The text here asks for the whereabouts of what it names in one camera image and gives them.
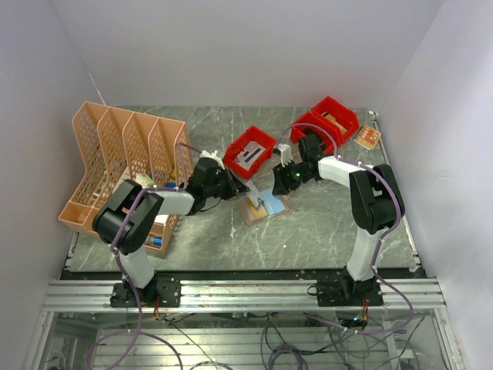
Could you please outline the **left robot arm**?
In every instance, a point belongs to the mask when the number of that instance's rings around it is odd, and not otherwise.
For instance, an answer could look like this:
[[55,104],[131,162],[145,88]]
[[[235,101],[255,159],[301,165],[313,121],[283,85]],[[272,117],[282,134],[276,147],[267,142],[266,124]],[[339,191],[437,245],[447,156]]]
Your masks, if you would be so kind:
[[181,286],[159,277],[149,262],[146,241],[158,216],[192,216],[205,210],[208,199],[230,200],[250,188],[218,160],[199,159],[181,187],[143,187],[124,180],[93,219],[92,229],[109,245],[122,273],[114,285],[112,308],[162,304],[176,308]]

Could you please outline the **magnetic stripe card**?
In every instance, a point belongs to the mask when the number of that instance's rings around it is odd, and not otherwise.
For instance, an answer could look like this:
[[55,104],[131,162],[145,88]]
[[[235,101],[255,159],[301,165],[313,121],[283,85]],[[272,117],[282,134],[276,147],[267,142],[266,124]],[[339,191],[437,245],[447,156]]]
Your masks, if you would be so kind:
[[252,180],[248,180],[245,183],[246,187],[249,189],[247,192],[247,196],[249,197],[252,204],[255,208],[258,208],[260,205],[264,204],[264,198],[261,192],[257,189],[257,186],[254,184]]

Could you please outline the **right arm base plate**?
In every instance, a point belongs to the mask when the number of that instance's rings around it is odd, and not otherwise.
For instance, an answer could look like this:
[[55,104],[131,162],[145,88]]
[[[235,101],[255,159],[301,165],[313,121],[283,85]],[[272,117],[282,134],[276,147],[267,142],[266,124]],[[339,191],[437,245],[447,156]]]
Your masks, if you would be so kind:
[[384,300],[381,287],[373,278],[367,281],[339,279],[317,281],[307,289],[317,299],[319,307],[382,306]]

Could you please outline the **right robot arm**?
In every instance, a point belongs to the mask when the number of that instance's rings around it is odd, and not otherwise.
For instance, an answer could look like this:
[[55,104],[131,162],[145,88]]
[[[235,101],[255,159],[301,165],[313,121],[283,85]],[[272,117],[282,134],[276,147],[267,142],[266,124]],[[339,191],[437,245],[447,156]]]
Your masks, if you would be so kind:
[[273,195],[287,195],[309,180],[330,180],[350,191],[351,213],[357,236],[349,261],[336,277],[318,281],[308,288],[321,307],[380,305],[377,260],[384,238],[405,213],[393,170],[387,164],[367,166],[337,154],[323,152],[317,136],[298,140],[301,161],[293,160],[291,148],[278,144],[273,152],[280,164],[273,168]]

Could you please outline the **red bin with cards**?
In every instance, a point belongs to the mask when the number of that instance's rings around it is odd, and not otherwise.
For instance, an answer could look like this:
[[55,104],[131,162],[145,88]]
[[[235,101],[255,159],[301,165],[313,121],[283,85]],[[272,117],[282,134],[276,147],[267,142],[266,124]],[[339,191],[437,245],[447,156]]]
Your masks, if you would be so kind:
[[276,143],[274,137],[257,126],[251,126],[228,146],[223,163],[248,180],[272,157]]

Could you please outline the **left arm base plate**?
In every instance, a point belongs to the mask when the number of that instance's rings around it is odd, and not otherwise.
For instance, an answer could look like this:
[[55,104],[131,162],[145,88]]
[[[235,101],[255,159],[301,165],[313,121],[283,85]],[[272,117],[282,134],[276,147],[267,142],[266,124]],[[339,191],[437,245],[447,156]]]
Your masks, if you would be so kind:
[[[137,288],[142,307],[178,308],[181,283],[171,277],[155,277],[145,288]],[[113,286],[109,300],[112,308],[137,308],[137,299],[128,281]]]

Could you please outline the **white credit card stack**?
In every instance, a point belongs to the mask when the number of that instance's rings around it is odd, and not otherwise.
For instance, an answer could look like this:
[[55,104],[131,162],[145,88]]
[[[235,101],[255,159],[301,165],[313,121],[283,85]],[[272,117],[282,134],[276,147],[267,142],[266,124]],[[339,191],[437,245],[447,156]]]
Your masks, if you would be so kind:
[[249,170],[266,148],[256,141],[250,141],[242,151],[236,156],[234,162],[241,168]]

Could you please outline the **brown leather card holder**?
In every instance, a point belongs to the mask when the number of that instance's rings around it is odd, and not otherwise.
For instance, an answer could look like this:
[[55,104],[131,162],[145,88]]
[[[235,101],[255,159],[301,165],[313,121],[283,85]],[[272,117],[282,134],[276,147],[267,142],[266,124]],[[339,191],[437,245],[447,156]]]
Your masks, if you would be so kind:
[[273,188],[260,192],[261,201],[256,206],[248,197],[241,197],[237,203],[245,223],[253,226],[270,218],[287,213],[290,208],[283,195],[273,195]]

